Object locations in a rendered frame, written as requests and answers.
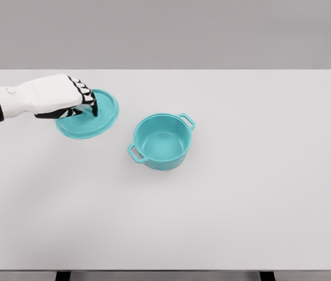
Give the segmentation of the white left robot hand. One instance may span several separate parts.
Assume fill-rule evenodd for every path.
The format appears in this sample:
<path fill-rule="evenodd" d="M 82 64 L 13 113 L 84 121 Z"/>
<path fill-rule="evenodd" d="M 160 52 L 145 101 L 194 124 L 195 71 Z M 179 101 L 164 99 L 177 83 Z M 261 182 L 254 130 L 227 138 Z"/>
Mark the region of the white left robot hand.
<path fill-rule="evenodd" d="M 56 74 L 32 80 L 31 111 L 40 119 L 62 119 L 90 110 L 98 116 L 97 99 L 93 91 L 78 78 Z"/>

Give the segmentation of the teal pot lid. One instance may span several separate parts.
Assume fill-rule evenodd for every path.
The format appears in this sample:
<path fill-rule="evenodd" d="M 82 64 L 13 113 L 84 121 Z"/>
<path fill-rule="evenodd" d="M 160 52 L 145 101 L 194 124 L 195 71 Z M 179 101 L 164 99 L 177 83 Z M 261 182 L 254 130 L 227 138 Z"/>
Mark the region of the teal pot lid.
<path fill-rule="evenodd" d="M 95 94 L 98 116 L 94 116 L 91 108 L 81 115 L 75 115 L 55 121 L 56 127 L 63 135 L 73 139 L 95 137 L 109 129 L 118 118 L 119 105 L 117 100 L 108 92 L 93 89 Z"/>

